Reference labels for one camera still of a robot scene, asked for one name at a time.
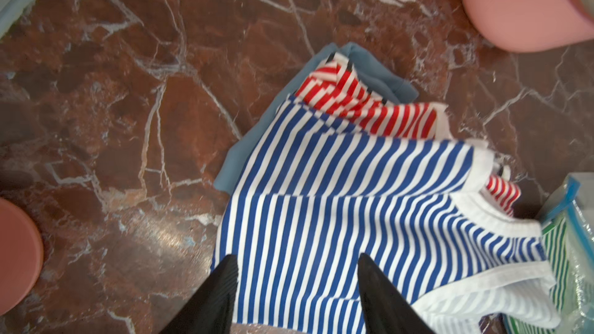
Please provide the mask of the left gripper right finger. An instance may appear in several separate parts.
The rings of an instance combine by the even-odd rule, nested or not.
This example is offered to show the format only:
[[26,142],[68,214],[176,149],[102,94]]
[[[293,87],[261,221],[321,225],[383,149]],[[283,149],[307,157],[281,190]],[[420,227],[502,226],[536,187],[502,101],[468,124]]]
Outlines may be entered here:
[[369,255],[360,255],[357,276],[366,333],[433,333]]

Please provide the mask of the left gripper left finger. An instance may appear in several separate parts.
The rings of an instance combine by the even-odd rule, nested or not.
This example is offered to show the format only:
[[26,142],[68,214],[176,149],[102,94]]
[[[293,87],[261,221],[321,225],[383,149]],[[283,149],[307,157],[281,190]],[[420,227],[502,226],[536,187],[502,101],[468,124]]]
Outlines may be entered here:
[[238,259],[227,255],[161,333],[230,333],[238,289]]

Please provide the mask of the blue white striped garment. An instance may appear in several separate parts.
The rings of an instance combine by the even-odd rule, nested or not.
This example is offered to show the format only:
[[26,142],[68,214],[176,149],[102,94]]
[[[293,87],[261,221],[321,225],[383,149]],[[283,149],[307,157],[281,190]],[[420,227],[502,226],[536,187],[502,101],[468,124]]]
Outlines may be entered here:
[[373,135],[287,98],[218,230],[214,263],[238,259],[233,321],[364,332],[365,254],[437,333],[497,312],[558,326],[541,227],[487,198],[493,164],[486,148]]

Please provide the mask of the green white striped garment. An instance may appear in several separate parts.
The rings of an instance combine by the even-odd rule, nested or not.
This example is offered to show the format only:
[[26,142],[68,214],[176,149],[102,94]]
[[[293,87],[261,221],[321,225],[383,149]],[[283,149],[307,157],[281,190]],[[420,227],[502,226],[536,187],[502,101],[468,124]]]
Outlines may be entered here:
[[[543,237],[545,250],[548,253],[549,261],[556,279],[556,285],[550,290],[549,296],[561,317],[564,317],[566,314],[566,293],[568,292],[569,276],[569,259],[566,251],[566,231],[566,218],[564,216],[558,216],[544,229]],[[555,329],[543,329],[538,326],[533,326],[509,315],[504,315],[503,321],[508,333],[556,333]]]

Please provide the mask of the clear vacuum storage bag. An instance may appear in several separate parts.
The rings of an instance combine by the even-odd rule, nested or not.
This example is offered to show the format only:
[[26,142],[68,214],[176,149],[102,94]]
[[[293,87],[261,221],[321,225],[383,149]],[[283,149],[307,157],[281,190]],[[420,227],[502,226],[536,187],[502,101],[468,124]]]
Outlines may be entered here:
[[538,220],[545,228],[558,216],[566,218],[569,259],[564,317],[556,333],[593,332],[593,174],[570,173],[545,201]]

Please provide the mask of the light blue tank top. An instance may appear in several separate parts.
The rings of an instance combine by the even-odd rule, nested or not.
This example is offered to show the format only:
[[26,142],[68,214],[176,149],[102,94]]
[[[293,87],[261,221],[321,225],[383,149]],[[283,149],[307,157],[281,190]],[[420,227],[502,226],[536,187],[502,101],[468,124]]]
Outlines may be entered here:
[[342,47],[335,43],[324,46],[276,95],[265,110],[258,123],[246,135],[234,144],[227,153],[224,164],[219,171],[214,188],[225,193],[233,193],[248,157],[258,145],[259,140],[273,122],[279,105],[299,89],[306,78],[328,59],[330,54],[342,54],[353,62],[358,78],[366,87],[380,94],[384,99],[395,104],[410,104],[419,97],[419,92],[405,79],[393,74],[367,49],[356,43],[347,43]]

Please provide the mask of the red white striped garment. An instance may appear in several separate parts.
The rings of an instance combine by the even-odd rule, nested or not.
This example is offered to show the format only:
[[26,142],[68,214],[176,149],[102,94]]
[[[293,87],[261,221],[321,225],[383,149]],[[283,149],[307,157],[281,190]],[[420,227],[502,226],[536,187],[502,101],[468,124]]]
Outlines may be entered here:
[[322,166],[335,176],[342,169],[362,169],[363,159],[374,164],[393,160],[391,152],[372,148],[377,136],[410,140],[406,159],[437,160],[429,170],[446,173],[460,142],[446,126],[444,109],[441,104],[385,102],[335,56],[310,74],[283,107],[286,163],[268,182],[253,185],[252,192],[305,196],[307,179],[319,183]]

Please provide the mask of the black white striped garment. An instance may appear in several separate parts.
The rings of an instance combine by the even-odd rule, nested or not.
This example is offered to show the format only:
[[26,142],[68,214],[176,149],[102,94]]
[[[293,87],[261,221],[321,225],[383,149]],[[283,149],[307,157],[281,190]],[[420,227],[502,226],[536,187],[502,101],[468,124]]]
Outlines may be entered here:
[[359,52],[355,54],[355,60],[356,63],[339,52],[332,52],[320,66],[337,68],[337,87],[343,88],[345,93],[349,92],[360,100],[369,97],[383,105],[398,104],[390,86],[398,84],[399,79],[393,81],[394,75],[370,54]]

